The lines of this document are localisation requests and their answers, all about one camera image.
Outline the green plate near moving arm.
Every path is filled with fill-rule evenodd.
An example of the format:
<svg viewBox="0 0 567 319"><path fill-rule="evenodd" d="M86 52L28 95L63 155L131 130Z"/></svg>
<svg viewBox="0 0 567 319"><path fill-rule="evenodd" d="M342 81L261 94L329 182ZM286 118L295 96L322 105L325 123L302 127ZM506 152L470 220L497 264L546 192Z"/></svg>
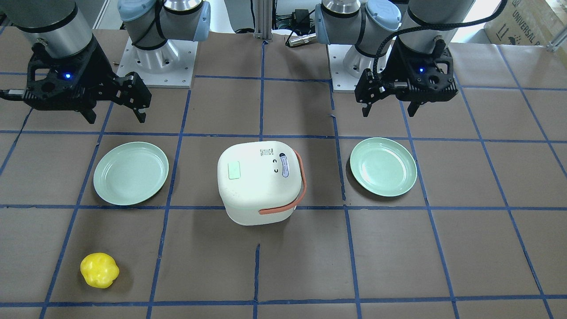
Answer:
<svg viewBox="0 0 567 319"><path fill-rule="evenodd" d="M144 202L165 184L169 160L151 143L125 143L106 153L95 168L93 186L97 195L118 206Z"/></svg>

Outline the idle silver robot arm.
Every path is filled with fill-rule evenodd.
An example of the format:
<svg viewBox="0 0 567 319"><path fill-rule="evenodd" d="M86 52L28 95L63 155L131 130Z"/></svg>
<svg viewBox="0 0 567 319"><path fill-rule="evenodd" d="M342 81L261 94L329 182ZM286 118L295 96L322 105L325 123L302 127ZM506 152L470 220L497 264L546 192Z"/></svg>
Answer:
<svg viewBox="0 0 567 319"><path fill-rule="evenodd" d="M433 26L461 23L472 0L323 0L313 20L317 41L352 45L370 59L357 66L356 101L367 117L372 105L394 95L409 102L413 117L423 104L450 101L458 94L448 43L455 29Z"/></svg>

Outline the idle arm base plate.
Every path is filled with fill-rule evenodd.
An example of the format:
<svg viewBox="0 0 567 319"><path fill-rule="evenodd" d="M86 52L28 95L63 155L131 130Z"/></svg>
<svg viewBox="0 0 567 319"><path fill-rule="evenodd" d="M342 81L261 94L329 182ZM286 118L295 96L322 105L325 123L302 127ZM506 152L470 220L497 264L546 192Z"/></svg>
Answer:
<svg viewBox="0 0 567 319"><path fill-rule="evenodd" d="M357 51L354 45L327 45L333 89L339 93L354 93L361 71L371 68L374 62Z"/></svg>

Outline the green plate near idle arm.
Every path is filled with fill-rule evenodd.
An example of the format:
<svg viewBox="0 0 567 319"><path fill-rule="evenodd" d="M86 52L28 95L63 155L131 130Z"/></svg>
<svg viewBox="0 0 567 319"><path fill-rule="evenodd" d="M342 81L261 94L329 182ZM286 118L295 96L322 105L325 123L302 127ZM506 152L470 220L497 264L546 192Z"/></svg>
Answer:
<svg viewBox="0 0 567 319"><path fill-rule="evenodd" d="M353 148L349 162L354 179L375 195L401 196L417 180L417 165L411 153L391 139L362 140Z"/></svg>

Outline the moving arm base plate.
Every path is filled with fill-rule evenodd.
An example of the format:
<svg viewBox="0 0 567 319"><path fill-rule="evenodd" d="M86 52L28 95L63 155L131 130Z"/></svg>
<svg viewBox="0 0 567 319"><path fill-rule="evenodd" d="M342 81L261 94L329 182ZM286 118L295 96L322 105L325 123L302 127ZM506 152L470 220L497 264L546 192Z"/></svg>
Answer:
<svg viewBox="0 0 567 319"><path fill-rule="evenodd" d="M128 39L117 75L135 71L148 88L190 89L199 42L168 40L164 46L144 51Z"/></svg>

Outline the moving silver robot arm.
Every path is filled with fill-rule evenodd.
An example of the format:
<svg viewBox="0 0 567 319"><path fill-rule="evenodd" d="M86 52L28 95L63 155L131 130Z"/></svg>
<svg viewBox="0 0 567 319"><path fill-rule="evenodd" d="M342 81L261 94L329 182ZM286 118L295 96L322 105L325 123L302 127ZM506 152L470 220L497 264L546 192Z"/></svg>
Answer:
<svg viewBox="0 0 567 319"><path fill-rule="evenodd" d="M120 0L120 18L143 71L170 70L181 61L172 41L203 42L210 32L206 0ZM135 71L117 75L74 0L3 0L1 10L32 44L23 89L2 99L39 111L75 111L95 123L98 101L112 101L144 123L152 94Z"/></svg>

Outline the black moving gripper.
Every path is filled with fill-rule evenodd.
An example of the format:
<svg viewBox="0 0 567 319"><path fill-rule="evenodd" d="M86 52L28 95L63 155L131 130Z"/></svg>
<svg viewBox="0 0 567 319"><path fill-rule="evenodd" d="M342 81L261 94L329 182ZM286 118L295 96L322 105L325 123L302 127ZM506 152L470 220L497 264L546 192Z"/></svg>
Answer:
<svg viewBox="0 0 567 319"><path fill-rule="evenodd" d="M95 36L80 52L54 58L45 45L34 43L28 63L23 101L42 111L80 111L94 124L97 101L113 101L128 107L140 123L146 121L152 94L135 71L119 78Z"/></svg>

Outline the black idle gripper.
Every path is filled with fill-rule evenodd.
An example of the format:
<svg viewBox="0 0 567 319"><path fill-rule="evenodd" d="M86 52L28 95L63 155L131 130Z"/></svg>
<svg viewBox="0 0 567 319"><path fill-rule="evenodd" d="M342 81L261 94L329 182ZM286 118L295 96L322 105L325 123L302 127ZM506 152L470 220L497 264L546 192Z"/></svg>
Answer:
<svg viewBox="0 0 567 319"><path fill-rule="evenodd" d="M425 102L445 102L457 95L453 58L445 40L434 42L432 53L419 53L400 39L394 42L381 75L369 68L361 71L354 94L368 117L372 105L384 99L384 85L397 99L409 101L408 115L414 117Z"/></svg>

